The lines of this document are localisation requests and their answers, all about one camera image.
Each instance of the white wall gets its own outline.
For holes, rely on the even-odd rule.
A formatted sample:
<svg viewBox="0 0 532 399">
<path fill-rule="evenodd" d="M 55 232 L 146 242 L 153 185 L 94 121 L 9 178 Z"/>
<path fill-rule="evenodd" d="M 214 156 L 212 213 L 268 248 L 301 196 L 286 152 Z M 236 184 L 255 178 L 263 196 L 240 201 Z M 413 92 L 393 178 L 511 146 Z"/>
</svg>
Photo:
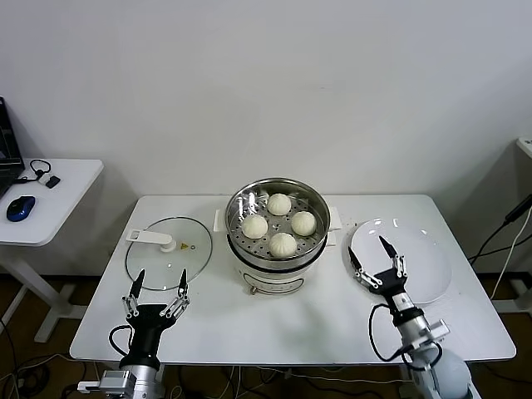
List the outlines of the white wall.
<svg viewBox="0 0 532 399">
<path fill-rule="evenodd" d="M 530 189 L 513 141 L 532 132 L 531 17 L 527 1 L 3 0 L 24 153 L 106 165 L 40 271 L 100 273 L 138 195 L 270 175 L 427 193 L 472 252 Z"/>
</svg>

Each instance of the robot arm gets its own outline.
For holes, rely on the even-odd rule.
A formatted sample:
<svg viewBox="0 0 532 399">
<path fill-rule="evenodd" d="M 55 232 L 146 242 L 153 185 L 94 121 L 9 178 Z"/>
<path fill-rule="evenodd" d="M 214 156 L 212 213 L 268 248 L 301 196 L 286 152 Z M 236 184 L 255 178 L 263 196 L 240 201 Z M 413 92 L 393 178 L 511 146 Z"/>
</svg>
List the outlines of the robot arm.
<svg viewBox="0 0 532 399">
<path fill-rule="evenodd" d="M 364 270 L 357 256 L 348 248 L 355 268 L 355 278 L 371 293 L 384 297 L 387 304 L 379 304 L 370 315 L 369 332 L 373 351 L 384 362 L 401 356 L 412 374 L 417 389 L 426 399 L 480 399 L 470 380 L 469 369 L 454 353 L 442 349 L 440 341 L 449 333 L 443 320 L 429 324 L 424 312 L 416 307 L 405 291 L 408 277 L 405 257 L 379 236 L 382 247 L 392 260 L 392 267 L 374 276 Z M 393 325 L 401 334 L 402 345 L 389 358 L 381 356 L 372 339 L 372 316 L 379 307 L 389 309 Z M 406 361 L 408 355 L 412 362 Z"/>
<path fill-rule="evenodd" d="M 172 327 L 190 305 L 186 270 L 181 274 L 177 294 L 168 304 L 138 304 L 145 271 L 131 285 L 129 295 L 122 297 L 126 321 L 133 328 L 129 352 L 120 361 L 120 370 L 105 371 L 100 381 L 80 382 L 82 393 L 104 392 L 108 397 L 124 399 L 157 399 L 165 396 L 164 388 L 155 380 L 160 369 L 157 358 L 160 336 Z"/>
</svg>

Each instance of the lid handle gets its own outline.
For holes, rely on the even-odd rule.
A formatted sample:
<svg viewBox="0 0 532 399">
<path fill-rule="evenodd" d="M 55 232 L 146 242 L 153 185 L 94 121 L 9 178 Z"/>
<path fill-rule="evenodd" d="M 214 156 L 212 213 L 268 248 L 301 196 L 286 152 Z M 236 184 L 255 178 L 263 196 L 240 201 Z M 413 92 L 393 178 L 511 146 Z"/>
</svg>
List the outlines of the lid handle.
<svg viewBox="0 0 532 399">
<path fill-rule="evenodd" d="M 177 247 L 177 243 L 171 235 L 147 230 L 131 229 L 127 233 L 126 241 L 132 243 L 158 244 L 162 252 L 172 252 Z"/>
</svg>

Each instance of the white table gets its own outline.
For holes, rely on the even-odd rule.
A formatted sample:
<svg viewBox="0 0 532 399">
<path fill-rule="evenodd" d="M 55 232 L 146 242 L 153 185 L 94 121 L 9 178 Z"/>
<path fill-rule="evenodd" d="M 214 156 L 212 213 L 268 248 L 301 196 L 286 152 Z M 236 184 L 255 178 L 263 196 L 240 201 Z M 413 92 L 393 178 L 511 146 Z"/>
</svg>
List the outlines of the white table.
<svg viewBox="0 0 532 399">
<path fill-rule="evenodd" d="M 186 215 L 212 231 L 214 212 L 226 196 L 146 196 L 139 199 L 126 226 L 142 229 L 170 216 Z M 249 295 L 234 271 L 238 262 L 223 234 L 213 233 L 213 256 L 191 282 L 192 304 L 175 326 L 166 330 L 158 357 L 162 363 L 232 365 L 335 365 L 380 363 L 373 353 L 367 320 L 372 296 L 350 276 L 347 242 L 354 224 L 376 217 L 408 219 L 423 226 L 445 250 L 453 269 L 443 298 L 424 307 L 429 321 L 443 318 L 451 330 L 444 347 L 465 360 L 505 359 L 515 346 L 485 295 L 445 220 L 425 195 L 325 196 L 338 209 L 343 229 L 337 246 L 325 249 L 310 278 L 296 293 Z M 73 357 L 116 361 L 120 355 L 108 343 L 109 331 L 125 323 L 121 295 L 131 280 L 125 269 L 125 234 L 116 246 L 71 345 Z M 143 290 L 140 303 L 166 303 L 173 292 Z M 400 336 L 387 312 L 374 320 L 382 353 L 400 346 Z M 116 341 L 126 346 L 127 332 Z"/>
<path fill-rule="evenodd" d="M 86 191 L 103 169 L 100 160 L 47 160 L 52 165 L 52 173 L 61 179 L 53 189 L 38 182 L 12 186 L 0 199 L 0 249 L 2 266 L 23 286 L 4 313 L 2 320 L 7 323 L 22 301 L 27 289 L 50 305 L 50 311 L 42 323 L 36 342 L 46 342 L 60 318 L 82 318 L 86 307 L 74 306 L 68 302 L 74 291 L 73 284 L 66 284 L 60 293 L 52 288 L 20 256 L 13 246 L 40 247 L 55 237 L 70 213 L 74 210 Z M 27 169 L 22 176 L 34 178 L 29 169 L 30 160 L 24 160 Z M 35 164 L 39 169 L 42 164 Z M 5 211 L 11 201 L 21 195 L 33 195 L 37 202 L 30 215 L 21 222 L 10 222 Z"/>
</svg>

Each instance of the computer mouse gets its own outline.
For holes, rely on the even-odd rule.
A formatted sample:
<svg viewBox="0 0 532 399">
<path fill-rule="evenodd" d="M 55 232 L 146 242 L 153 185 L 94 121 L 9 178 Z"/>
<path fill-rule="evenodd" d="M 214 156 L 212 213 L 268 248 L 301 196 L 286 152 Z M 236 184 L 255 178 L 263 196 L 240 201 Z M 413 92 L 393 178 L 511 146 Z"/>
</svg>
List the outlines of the computer mouse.
<svg viewBox="0 0 532 399">
<path fill-rule="evenodd" d="M 11 220 L 12 222 L 24 220 L 32 211 L 33 205 L 35 205 L 35 197 L 32 195 L 23 195 L 14 199 L 7 207 L 7 220 Z"/>
</svg>

